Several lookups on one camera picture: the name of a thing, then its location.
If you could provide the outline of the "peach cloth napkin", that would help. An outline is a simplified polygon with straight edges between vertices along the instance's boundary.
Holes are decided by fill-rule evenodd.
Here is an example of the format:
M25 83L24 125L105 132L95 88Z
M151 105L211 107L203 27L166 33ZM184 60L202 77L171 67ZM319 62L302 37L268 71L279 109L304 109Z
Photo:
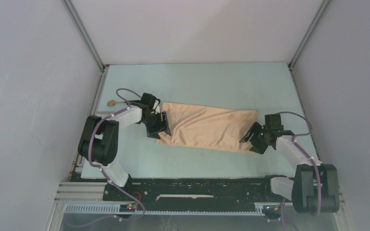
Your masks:
M251 153L252 145L240 142L257 121L255 110L231 110L192 104L162 104L170 135L159 133L157 144Z

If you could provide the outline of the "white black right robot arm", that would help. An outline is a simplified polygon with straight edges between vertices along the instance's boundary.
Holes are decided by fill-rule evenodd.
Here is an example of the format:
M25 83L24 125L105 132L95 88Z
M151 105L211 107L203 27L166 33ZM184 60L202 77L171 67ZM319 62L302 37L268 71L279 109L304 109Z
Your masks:
M268 147L281 153L294 168L292 179L286 176L270 176L270 182L261 187L261 195L267 201L279 196L292 202L298 213L318 216L320 213L336 213L340 208L338 171L332 164L324 164L311 156L297 141L297 135L282 125L253 123L240 143L249 142L250 150L264 154Z

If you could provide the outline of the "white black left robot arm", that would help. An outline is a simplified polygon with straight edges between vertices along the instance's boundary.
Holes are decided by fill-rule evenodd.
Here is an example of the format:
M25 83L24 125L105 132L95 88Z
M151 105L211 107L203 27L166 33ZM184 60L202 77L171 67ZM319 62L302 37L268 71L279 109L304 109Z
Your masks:
M99 168L109 184L116 185L114 194L124 201L132 197L133 187L127 184L130 175L117 158L119 131L141 123L149 138L160 139L161 132L171 135L167 112L159 105L132 102L104 117L88 116L78 145L78 154Z

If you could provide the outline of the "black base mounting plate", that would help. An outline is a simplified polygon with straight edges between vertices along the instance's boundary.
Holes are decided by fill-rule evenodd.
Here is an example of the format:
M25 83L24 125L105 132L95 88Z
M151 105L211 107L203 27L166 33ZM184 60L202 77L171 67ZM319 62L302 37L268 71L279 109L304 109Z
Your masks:
M269 178L130 178L121 191L109 183L104 188L103 201L135 200L140 210L229 212L278 206L282 197L271 192Z

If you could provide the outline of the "aluminium frame rail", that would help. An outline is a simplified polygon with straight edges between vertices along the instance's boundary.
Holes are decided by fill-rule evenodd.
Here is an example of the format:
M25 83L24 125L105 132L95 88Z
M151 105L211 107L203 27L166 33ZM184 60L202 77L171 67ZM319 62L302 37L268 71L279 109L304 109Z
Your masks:
M105 182L61 182L55 202L97 203L103 200Z

